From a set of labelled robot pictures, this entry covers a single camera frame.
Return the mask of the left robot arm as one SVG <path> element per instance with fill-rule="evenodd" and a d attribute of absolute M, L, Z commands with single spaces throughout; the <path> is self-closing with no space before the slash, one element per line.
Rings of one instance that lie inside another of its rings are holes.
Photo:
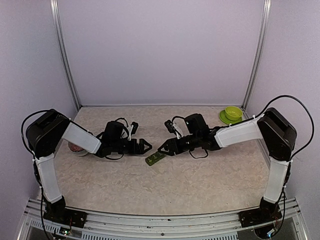
<path fill-rule="evenodd" d="M 103 132 L 94 135 L 55 109 L 34 112 L 26 119 L 35 115 L 40 117 L 28 127 L 21 125 L 21 139 L 32 155 L 41 195 L 47 204 L 52 205 L 49 212 L 61 223 L 70 218 L 69 209 L 64 207 L 65 200 L 58 185 L 54 164 L 56 148 L 61 141 L 67 141 L 89 154 L 107 160 L 112 159 L 110 156 L 113 153 L 120 157 L 137 156 L 153 148 L 145 139 L 133 138 L 139 125 L 137 122 L 129 124 L 123 117 L 109 121 Z"/>

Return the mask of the green weekly pill organizer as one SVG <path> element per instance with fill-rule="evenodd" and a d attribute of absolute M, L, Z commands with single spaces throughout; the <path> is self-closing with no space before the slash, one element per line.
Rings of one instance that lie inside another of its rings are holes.
<path fill-rule="evenodd" d="M 157 151 L 157 152 L 151 154 L 150 156 L 148 156 L 145 159 L 145 162 L 147 163 L 148 166 L 152 166 L 155 163 L 157 163 L 160 160 L 162 160 L 163 158 L 165 158 L 166 156 L 167 156 L 166 154 L 163 154 L 163 153 Z"/>

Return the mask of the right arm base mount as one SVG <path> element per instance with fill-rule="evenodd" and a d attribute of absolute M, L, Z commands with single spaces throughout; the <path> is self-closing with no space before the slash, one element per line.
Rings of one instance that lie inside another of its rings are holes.
<path fill-rule="evenodd" d="M 268 209 L 260 208 L 241 211 L 238 216 L 242 228 L 272 222 L 283 217 L 280 210 L 270 212 Z"/>

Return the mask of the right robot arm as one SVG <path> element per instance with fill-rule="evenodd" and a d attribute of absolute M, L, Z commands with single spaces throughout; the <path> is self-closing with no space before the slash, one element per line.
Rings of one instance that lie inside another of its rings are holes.
<path fill-rule="evenodd" d="M 164 123 L 167 130 L 176 136 L 167 139 L 158 148 L 160 153 L 176 156 L 196 148 L 208 152 L 251 140 L 265 142 L 270 158 L 269 177 L 255 216 L 260 222 L 268 221 L 277 211 L 279 201 L 284 196 L 297 138 L 296 129 L 274 107 L 268 108 L 259 116 L 228 126 L 209 128 L 199 113 L 189 115 L 183 120 L 189 132 L 186 136 L 173 120 Z"/>

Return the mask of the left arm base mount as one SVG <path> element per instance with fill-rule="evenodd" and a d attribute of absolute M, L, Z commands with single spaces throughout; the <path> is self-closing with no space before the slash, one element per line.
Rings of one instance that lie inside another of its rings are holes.
<path fill-rule="evenodd" d="M 43 218 L 54 223 L 83 229 L 87 219 L 87 215 L 88 214 L 84 211 L 65 208 L 62 213 L 57 214 L 46 211 L 43 214 Z"/>

